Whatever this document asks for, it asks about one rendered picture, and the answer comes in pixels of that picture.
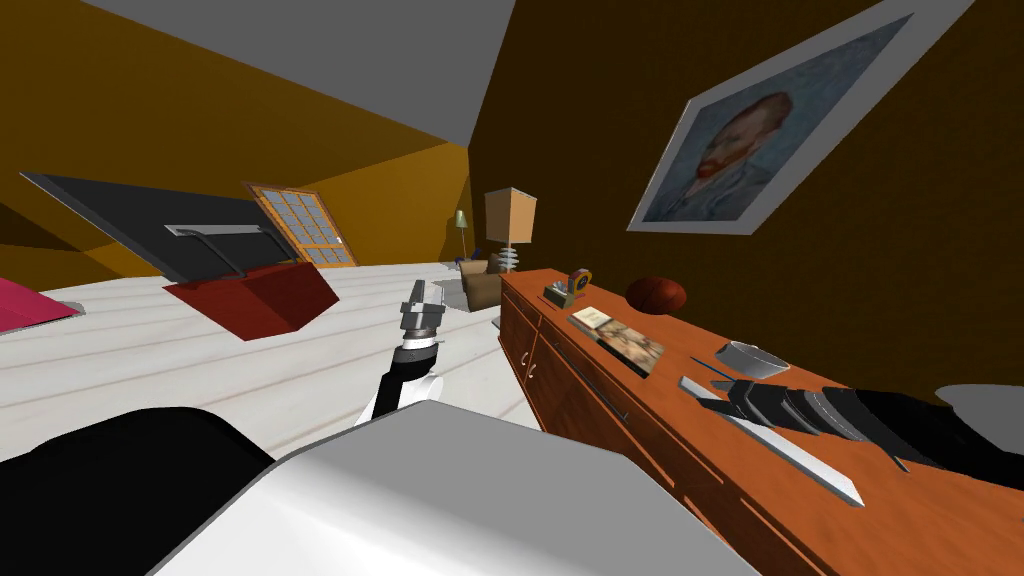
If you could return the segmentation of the orange wooden sideboard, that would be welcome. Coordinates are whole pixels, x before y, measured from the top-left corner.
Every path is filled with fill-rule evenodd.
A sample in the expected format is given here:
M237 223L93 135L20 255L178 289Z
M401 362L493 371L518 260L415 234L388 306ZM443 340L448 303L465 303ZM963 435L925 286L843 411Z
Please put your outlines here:
M641 378L543 297L552 269L501 276L499 339L541 427L620 453L763 576L1024 576L1024 492L909 463L867 443L784 431L853 481L854 507L679 388L731 375L715 335L596 286L595 307L664 345Z

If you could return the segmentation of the long white flat strip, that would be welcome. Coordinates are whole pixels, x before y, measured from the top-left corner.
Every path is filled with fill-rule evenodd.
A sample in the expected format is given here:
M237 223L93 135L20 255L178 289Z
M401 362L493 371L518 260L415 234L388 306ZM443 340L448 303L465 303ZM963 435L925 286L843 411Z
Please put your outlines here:
M717 397L722 399L688 377L682 377L680 379L679 388L692 396L697 402L698 399L701 398L711 399ZM780 427L769 428L732 416L723 414L720 415L742 431L753 437L783 460L794 465L797 469L801 470L824 488L828 489L833 494L847 504L854 507L862 507L864 505L863 499L861 498L852 480L779 435L776 429ZM823 428L818 426L817 435L822 431Z

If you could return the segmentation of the framed portrait painting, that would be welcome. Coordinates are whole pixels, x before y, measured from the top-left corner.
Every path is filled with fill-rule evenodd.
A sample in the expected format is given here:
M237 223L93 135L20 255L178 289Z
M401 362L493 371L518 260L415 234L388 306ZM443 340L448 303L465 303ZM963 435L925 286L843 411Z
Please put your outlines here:
M881 0L690 98L632 231L751 235L975 0Z

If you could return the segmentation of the thin blue pen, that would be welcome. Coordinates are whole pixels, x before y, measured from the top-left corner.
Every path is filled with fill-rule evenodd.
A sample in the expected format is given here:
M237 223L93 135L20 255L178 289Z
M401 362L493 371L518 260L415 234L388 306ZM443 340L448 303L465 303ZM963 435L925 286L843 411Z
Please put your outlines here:
M736 379L733 378L732 376L730 376L729 374L726 374L725 372L723 372L723 371L715 368L714 366L712 366L712 365L703 362L702 360L699 360L698 358L692 357L692 356L690 358L691 358L691 360L693 360L694 362L696 362L697 364L699 364L701 367L703 367L703 368L710 370L711 372L713 372L714 374L716 374L716 375L724 378L726 381L729 381L729 382L735 382L736 381Z

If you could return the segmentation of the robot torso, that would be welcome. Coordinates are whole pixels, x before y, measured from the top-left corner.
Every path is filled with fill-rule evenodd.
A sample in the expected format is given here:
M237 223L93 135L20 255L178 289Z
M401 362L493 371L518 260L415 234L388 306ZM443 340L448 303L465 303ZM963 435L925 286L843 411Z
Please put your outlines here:
M148 576L760 576L621 454L436 401L275 461Z

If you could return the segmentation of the tape dispenser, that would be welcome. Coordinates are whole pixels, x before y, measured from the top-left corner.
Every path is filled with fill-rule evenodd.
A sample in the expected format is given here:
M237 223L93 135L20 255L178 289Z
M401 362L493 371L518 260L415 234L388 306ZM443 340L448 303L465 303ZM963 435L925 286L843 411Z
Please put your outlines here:
M544 287L542 297L556 308L568 308L575 300L583 298L592 280L588 269L579 269L564 281L556 281Z

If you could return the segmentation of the brown picture book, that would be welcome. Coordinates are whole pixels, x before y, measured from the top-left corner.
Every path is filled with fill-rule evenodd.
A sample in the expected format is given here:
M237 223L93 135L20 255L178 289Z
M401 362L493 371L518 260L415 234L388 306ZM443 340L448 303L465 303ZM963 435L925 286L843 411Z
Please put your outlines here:
M664 353L663 344L598 308L583 308L567 320L641 378L650 375Z

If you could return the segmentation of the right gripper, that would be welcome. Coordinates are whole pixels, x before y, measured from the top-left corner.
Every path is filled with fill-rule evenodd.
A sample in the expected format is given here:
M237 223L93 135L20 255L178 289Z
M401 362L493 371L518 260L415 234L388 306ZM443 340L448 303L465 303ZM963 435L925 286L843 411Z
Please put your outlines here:
M715 384L727 392L728 399L698 399L698 403L707 409L769 428L818 434L818 426L797 409L783 386L751 380Z

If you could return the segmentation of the red cabinet with black television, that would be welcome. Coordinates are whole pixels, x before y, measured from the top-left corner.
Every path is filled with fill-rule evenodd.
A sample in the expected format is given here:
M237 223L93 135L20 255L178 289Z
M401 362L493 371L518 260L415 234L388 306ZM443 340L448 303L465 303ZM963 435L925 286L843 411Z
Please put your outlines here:
M157 268L166 291L244 341L295 332L339 300L253 200L25 177Z

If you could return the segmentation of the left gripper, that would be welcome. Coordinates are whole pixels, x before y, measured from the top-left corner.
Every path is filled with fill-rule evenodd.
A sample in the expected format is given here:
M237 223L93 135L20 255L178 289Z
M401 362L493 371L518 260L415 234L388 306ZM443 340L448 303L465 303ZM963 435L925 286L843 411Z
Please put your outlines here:
M425 284L423 279L417 279L410 293L409 302L402 302L400 305L402 313L400 328L404 331L403 339L407 341L434 338L446 312L443 288L434 288L427 296L427 303L424 303Z

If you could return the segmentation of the brown basketball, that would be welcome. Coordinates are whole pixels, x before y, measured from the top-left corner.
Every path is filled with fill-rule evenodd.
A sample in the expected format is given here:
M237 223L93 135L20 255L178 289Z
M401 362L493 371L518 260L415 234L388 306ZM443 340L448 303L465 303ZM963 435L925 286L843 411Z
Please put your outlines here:
M632 282L625 299L635 310L648 315L666 315L681 308L687 294L677 282L657 276L647 276Z

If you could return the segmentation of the white bowl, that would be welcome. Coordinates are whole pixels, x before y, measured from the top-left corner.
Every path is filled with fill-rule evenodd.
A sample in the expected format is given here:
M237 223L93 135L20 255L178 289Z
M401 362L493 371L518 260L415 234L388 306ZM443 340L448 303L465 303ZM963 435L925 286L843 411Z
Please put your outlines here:
M715 358L752 380L764 380L791 369L791 365L780 358L758 346L729 341L716 354Z

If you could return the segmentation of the orange framed glass door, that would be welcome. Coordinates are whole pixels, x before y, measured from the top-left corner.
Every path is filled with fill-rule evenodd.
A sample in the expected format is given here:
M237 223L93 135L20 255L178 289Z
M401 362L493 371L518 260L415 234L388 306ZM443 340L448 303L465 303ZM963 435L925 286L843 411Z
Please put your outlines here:
M315 268L355 268L358 264L317 193L252 182L243 184L301 260Z

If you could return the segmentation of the table lamp with orange shade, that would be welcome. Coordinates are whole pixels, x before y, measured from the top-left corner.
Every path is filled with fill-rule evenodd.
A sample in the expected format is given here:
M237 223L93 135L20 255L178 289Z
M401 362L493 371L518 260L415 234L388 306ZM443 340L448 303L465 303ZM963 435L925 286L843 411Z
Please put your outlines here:
M503 246L499 261L504 272L518 263L517 244L532 242L537 199L509 187L484 195L485 239Z

